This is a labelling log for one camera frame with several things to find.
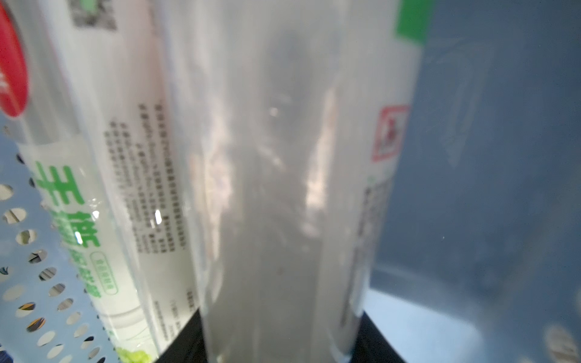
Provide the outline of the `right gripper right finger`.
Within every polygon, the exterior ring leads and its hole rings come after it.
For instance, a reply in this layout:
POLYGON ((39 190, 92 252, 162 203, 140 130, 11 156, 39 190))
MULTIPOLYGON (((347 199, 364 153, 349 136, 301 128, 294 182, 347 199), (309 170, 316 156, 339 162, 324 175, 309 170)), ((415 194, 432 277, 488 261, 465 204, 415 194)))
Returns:
POLYGON ((366 312, 363 313, 352 363, 405 363, 366 312))

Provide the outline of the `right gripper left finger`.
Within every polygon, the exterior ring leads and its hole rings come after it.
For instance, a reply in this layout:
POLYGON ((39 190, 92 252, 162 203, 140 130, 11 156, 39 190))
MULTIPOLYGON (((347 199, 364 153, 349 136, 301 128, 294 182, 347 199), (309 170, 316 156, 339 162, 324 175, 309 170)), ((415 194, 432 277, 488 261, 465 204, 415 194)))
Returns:
POLYGON ((156 363, 204 363, 204 333, 199 310, 156 363))

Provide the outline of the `light blue plastic basket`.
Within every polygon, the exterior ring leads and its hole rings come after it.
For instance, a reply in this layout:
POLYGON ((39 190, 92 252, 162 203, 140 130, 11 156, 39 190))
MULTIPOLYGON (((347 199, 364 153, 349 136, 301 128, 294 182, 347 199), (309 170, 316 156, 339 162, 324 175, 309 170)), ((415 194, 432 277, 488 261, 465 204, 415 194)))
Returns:
MULTIPOLYGON (((578 362, 580 3, 431 2, 364 312, 405 362, 578 362)), ((1 130, 2 343, 123 362, 1 130)))

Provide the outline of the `plastic wrap roll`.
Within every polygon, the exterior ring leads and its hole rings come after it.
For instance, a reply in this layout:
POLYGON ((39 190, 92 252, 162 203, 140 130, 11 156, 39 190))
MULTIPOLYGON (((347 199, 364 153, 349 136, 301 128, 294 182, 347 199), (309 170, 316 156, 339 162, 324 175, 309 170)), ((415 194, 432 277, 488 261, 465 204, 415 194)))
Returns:
POLYGON ((120 360, 156 361, 98 167, 34 1, 1 3, 1 111, 120 360))
POLYGON ((431 1, 156 1, 210 362, 348 362, 431 1))
POLYGON ((198 309, 150 1, 39 4, 160 352, 198 309))

